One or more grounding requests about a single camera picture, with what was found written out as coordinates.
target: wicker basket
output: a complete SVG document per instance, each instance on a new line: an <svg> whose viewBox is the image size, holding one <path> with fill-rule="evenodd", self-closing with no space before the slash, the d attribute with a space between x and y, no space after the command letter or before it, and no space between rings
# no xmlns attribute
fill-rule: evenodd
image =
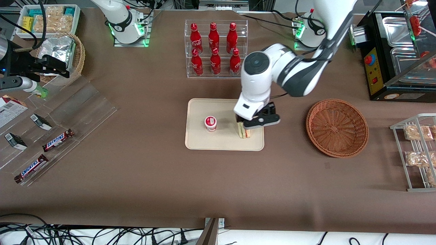
<svg viewBox="0 0 436 245"><path fill-rule="evenodd" d="M71 37L76 42L76 48L74 50L73 65L72 65L73 72L70 74L70 78L64 78L61 76L40 75L41 82L48 83L54 78L57 78L56 81L53 81L51 84L58 85L58 86L65 86L74 82L80 77L82 73L83 65L85 64L85 48L83 47L83 44L80 41L80 39L76 35L73 35L71 33L58 33L54 37L64 37L64 36ZM37 50L37 56L40 51L41 51L41 47L39 47Z"/></svg>
<svg viewBox="0 0 436 245"><path fill-rule="evenodd" d="M306 129L315 146L332 157L354 157L368 143L365 118L354 106L340 99L326 99L312 106Z"/></svg>

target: red bottle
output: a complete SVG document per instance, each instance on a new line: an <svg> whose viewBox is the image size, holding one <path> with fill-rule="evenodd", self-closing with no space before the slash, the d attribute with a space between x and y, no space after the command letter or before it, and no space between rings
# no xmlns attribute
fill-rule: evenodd
<svg viewBox="0 0 436 245"><path fill-rule="evenodd" d="M203 46L201 45L201 35L198 32L197 24L191 24L191 43L192 48L198 50L198 54L200 55L203 52Z"/></svg>
<svg viewBox="0 0 436 245"><path fill-rule="evenodd" d="M227 34L227 53L231 54L233 49L236 47L238 43L238 33L236 33L236 24L234 22L230 23L230 30Z"/></svg>
<svg viewBox="0 0 436 245"><path fill-rule="evenodd" d="M239 49L233 49L233 55L230 57L230 70L231 76L237 76L239 73L239 65L241 63L241 58L239 57Z"/></svg>
<svg viewBox="0 0 436 245"><path fill-rule="evenodd" d="M199 77L203 74L203 63L201 62L200 56L198 56L198 50L192 50L192 58L191 58L192 68L194 69L195 76Z"/></svg>
<svg viewBox="0 0 436 245"><path fill-rule="evenodd" d="M212 49L211 72L214 75L218 75L221 72L221 57L218 55L217 48Z"/></svg>
<svg viewBox="0 0 436 245"><path fill-rule="evenodd" d="M219 50L219 34L217 32L217 24L211 23L211 31L209 32L209 47L211 50L217 48Z"/></svg>

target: wire rack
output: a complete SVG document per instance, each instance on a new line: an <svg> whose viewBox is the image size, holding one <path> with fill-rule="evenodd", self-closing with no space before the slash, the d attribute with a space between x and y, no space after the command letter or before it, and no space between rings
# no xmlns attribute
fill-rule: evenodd
<svg viewBox="0 0 436 245"><path fill-rule="evenodd" d="M406 140L404 137L404 127L408 125L416 125L421 140ZM436 113L424 113L418 114L414 117L408 118L397 124L390 126L393 130L395 140L397 142L398 150L400 153L401 161L403 163L404 171L406 173L407 183L409 188L407 191L436 191L436 187L429 183L427 178L427 172L430 171L433 178L436 180L436 173L432 163L430 152L436 150L435 140L425 141L424 135L421 130L421 126L436 125ZM429 159L430 167L409 167L406 164L406 151L424 152L427 159ZM422 180L422 184L416 184L411 181L416 170L419 170L419 174Z"/></svg>

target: green led light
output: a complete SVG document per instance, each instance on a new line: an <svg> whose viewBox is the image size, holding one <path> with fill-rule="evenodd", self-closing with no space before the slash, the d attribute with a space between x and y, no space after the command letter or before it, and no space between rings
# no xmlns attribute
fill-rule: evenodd
<svg viewBox="0 0 436 245"><path fill-rule="evenodd" d="M295 36L297 38L301 38L301 36L303 35L303 31L304 31L304 24L301 24L301 27L298 28L297 34Z"/></svg>
<svg viewBox="0 0 436 245"><path fill-rule="evenodd" d="M139 35L142 35L142 33L141 33L141 32L143 32L143 30L142 30L142 31L140 31L140 30L139 30L139 28L140 28L140 27L141 27L141 26L140 26L140 25L138 25L138 24L136 24L136 25L135 25L135 28L136 28L136 31L138 32L138 34L139 34Z"/></svg>
<svg viewBox="0 0 436 245"><path fill-rule="evenodd" d="M109 25L110 28L110 32L112 33L112 36L115 36L115 34L113 33L112 27Z"/></svg>

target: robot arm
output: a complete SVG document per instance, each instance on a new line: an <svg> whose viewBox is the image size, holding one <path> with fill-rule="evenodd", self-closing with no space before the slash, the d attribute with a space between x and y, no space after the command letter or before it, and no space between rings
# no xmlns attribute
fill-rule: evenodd
<svg viewBox="0 0 436 245"><path fill-rule="evenodd" d="M346 35L352 21L351 10L356 1L315 0L313 15L323 22L327 36L311 59L296 55L282 44L274 44L249 54L242 64L242 92L234 112L248 121L253 120L269 103L272 81L290 96L309 94Z"/></svg>
<svg viewBox="0 0 436 245"><path fill-rule="evenodd" d="M105 15L115 38L131 44L145 34L144 14L127 8L122 0L91 0Z"/></svg>

